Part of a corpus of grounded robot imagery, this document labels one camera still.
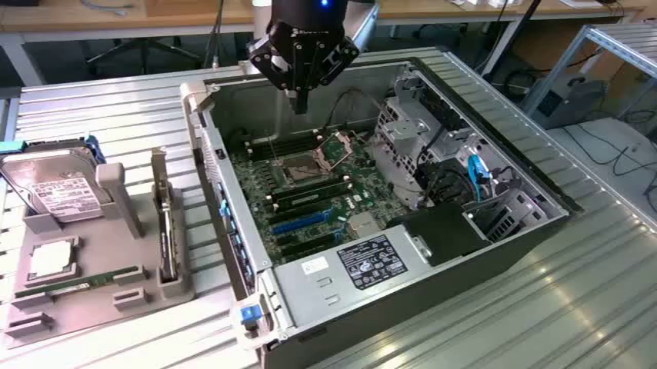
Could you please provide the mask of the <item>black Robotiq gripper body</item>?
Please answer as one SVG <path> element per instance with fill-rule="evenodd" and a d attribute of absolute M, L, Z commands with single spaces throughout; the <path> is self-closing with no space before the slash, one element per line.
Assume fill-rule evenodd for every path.
<path fill-rule="evenodd" d="M 345 1 L 273 1 L 269 24 L 284 22 L 292 28 L 294 46 L 293 64 L 298 67 L 298 49 L 302 42 L 327 40 L 339 42 L 344 34 Z"/>

